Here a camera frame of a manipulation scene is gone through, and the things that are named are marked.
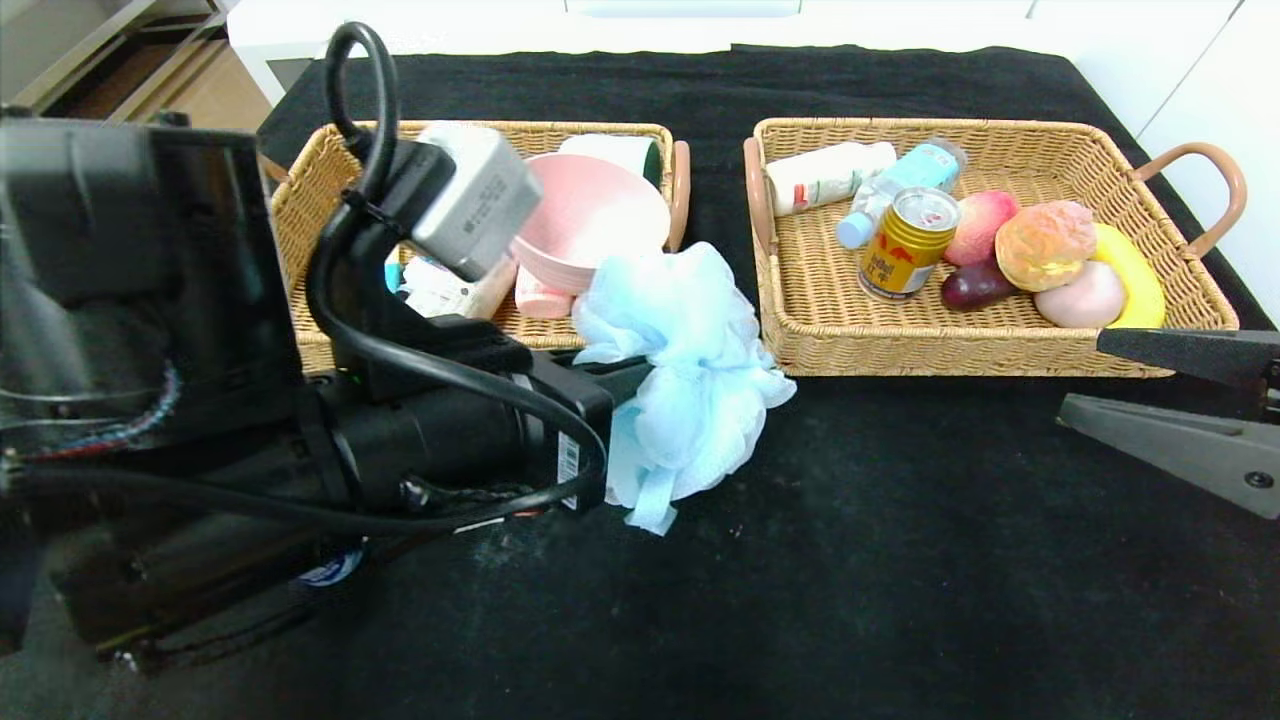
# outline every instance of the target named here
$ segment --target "eggplant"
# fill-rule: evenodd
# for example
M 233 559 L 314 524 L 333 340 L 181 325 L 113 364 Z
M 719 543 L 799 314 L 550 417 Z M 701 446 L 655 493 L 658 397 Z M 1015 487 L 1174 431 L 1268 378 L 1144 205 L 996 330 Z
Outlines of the eggplant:
M 992 255 L 980 263 L 964 265 L 942 281 L 942 304 L 952 310 L 978 310 L 1020 292 L 1000 272 Z

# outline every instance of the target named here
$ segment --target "pink soap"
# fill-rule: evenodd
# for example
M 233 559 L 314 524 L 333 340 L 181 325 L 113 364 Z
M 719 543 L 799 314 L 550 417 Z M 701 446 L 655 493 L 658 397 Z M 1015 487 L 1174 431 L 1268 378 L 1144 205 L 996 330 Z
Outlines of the pink soap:
M 530 318 L 567 318 L 573 296 L 539 281 L 524 265 L 516 273 L 516 309 Z

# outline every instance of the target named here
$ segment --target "plastic bottle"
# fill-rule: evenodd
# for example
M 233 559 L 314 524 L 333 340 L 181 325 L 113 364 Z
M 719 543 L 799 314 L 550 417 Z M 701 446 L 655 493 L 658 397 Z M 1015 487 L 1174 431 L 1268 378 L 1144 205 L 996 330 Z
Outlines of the plastic bottle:
M 968 164 L 965 151 L 941 137 L 931 137 L 916 145 L 892 167 L 858 188 L 849 215 L 836 225 L 836 237 L 850 250 L 867 245 L 899 192 L 909 187 L 951 192 Z
M 773 186 L 773 214 L 791 215 L 844 200 L 895 160 L 897 152 L 888 142 L 841 142 L 774 160 L 764 167 Z

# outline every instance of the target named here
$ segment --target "table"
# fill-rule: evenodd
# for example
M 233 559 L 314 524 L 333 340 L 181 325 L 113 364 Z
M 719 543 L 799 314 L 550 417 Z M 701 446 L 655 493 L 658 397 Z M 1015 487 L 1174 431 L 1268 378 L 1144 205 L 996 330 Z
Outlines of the table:
M 1147 159 L 1066 60 L 1007 49 L 398 61 L 404 118 L 666 124 L 692 146 L 686 242 L 719 249 L 753 300 L 741 141 L 758 119 L 1078 120 Z M 371 115 L 366 69 L 351 106 Z M 264 149 L 288 165 L 321 122 L 312 67 Z M 1242 397 L 1189 378 L 799 386 L 753 461 L 680 502 L 666 538 L 617 509 L 485 528 L 340 585 L 308 625 L 146 682 L 95 666 L 45 598 L 29 648 L 0 661 L 4 715 L 1275 716 L 1276 527 L 1053 424 L 1068 391 L 1224 414 Z M 922 421 L 915 445 L 895 441 Z

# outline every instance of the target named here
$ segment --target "soda can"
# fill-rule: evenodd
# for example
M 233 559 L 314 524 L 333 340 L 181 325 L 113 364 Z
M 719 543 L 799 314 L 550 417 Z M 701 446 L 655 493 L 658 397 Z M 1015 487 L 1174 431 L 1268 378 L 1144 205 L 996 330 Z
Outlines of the soda can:
M 956 236 L 960 205 L 929 187 L 909 187 L 893 196 L 884 220 L 863 249 L 858 278 L 867 292 L 901 301 L 915 295 Z

